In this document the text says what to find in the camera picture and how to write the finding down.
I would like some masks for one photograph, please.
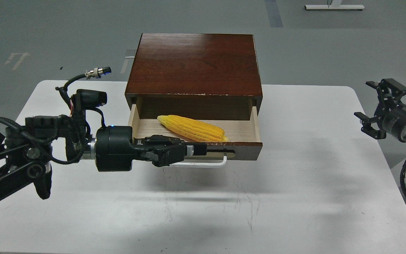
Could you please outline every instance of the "table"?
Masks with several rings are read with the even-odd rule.
[[[17,122],[66,114],[40,82]],[[126,82],[104,90],[107,124],[124,125]],[[51,197],[34,186],[0,202],[0,253],[406,253],[406,206],[376,140],[360,131],[355,92],[263,85],[257,161],[221,169],[98,172],[93,161],[53,165]],[[99,116],[88,113],[93,130]],[[64,158],[63,143],[53,153]]]

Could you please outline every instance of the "robotic arm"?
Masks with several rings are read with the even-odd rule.
[[[70,109],[70,116],[27,117],[25,125],[0,117],[5,124],[4,137],[0,134],[0,201],[30,183],[34,183],[42,199],[50,197],[52,169],[50,162],[77,163],[81,159],[94,159],[97,169],[104,171],[130,171],[132,161],[151,161],[157,167],[183,161],[185,156],[206,155],[205,143],[185,143],[163,135],[142,139],[132,137],[130,126],[106,126],[99,107],[107,103],[107,94],[95,90],[79,89],[68,96],[68,86],[82,78],[100,78],[111,68],[95,68],[70,79],[63,87],[56,87]],[[86,111],[101,115],[101,127],[95,138],[86,121]],[[66,161],[52,156],[51,142],[59,137],[66,140]]]
[[[388,133],[406,143],[406,105],[401,102],[401,98],[406,95],[406,87],[394,79],[382,79],[380,83],[368,81],[366,85],[377,91],[379,104],[374,117],[369,118],[361,112],[354,113],[363,125],[361,131],[374,139],[384,139]],[[378,130],[371,126],[373,123],[377,123]],[[400,173],[400,184],[406,197],[405,173],[406,160]]]

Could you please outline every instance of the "screw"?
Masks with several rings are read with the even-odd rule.
[[[40,150],[36,147],[31,147],[26,151],[26,157],[29,159],[38,159],[40,158]]]
[[[40,177],[43,173],[43,168],[42,166],[38,164],[33,164],[27,169],[27,176],[29,176],[32,179],[36,179]]]

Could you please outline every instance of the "white stand base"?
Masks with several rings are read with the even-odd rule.
[[[305,5],[306,10],[364,10],[364,5]]]

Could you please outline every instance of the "yellow corn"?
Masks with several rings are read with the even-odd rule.
[[[172,132],[197,142],[228,141],[222,128],[206,122],[175,115],[158,116],[158,120]]]

